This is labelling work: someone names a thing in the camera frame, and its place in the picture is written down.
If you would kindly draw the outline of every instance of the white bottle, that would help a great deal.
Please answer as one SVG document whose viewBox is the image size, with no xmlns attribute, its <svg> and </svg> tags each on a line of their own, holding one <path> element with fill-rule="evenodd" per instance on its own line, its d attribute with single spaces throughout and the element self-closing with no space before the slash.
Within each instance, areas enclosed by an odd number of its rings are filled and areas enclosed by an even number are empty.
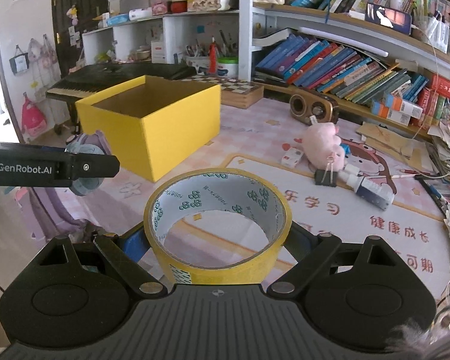
<svg viewBox="0 0 450 360">
<path fill-rule="evenodd" d="M 394 201 L 395 195 L 393 193 L 386 191 L 380 185 L 365 177 L 359 177 L 347 172 L 339 172 L 339 177 L 346 181 L 346 184 L 352 187 L 358 196 L 384 211 Z"/>
</svg>

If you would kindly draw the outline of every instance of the black piano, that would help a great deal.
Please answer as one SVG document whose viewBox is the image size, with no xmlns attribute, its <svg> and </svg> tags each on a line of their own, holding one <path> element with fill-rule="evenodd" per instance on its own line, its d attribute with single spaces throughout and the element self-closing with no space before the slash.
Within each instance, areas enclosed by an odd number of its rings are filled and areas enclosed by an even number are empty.
<svg viewBox="0 0 450 360">
<path fill-rule="evenodd" d="M 67 102 L 75 133 L 78 134 L 80 125 L 75 107 L 76 101 L 140 76 L 181 80 L 195 74 L 194 67 L 182 64 L 152 64 L 150 62 L 90 64 L 61 79 L 46 91 L 46 97 Z"/>
</svg>

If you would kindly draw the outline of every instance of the screw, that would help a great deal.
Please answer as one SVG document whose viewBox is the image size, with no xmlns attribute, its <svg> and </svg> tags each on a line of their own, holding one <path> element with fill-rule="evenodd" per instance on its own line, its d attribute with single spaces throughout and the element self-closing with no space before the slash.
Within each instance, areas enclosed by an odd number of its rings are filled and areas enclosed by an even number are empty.
<svg viewBox="0 0 450 360">
<path fill-rule="evenodd" d="M 271 290 L 277 294 L 289 294 L 290 292 L 295 291 L 295 286 L 286 281 L 279 281 L 271 285 Z"/>
<path fill-rule="evenodd" d="M 159 292 L 161 292 L 163 290 L 163 287 L 164 286 L 162 286 L 160 283 L 147 282 L 147 283 L 143 283 L 139 287 L 139 289 L 144 294 L 153 295 L 153 294 L 158 294 Z"/>
</svg>

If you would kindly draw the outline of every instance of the stuffed animal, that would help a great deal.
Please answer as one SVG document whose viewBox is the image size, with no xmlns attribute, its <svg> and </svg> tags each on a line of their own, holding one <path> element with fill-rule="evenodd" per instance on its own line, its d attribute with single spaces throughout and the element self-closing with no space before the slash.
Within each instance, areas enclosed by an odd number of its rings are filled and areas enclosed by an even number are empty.
<svg viewBox="0 0 450 360">
<path fill-rule="evenodd" d="M 305 130 L 303 152 L 315 168 L 327 170 L 330 162 L 333 162 L 334 172 L 344 168 L 345 150 L 340 146 L 342 140 L 337 133 L 338 127 L 333 123 L 312 124 Z"/>
</svg>

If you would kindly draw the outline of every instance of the tape roll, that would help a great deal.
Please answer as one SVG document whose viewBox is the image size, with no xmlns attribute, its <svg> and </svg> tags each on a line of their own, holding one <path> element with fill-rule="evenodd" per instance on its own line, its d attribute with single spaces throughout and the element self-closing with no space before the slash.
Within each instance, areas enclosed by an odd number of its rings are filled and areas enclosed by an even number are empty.
<svg viewBox="0 0 450 360">
<path fill-rule="evenodd" d="M 268 244 L 253 256 L 220 268 L 200 267 L 164 248 L 170 228 L 184 216 L 221 210 L 242 214 L 263 230 Z M 179 175 L 159 187 L 145 207 L 147 239 L 167 278 L 179 284 L 261 283 L 287 239 L 292 213 L 279 190 L 239 169 L 210 168 Z"/>
</svg>

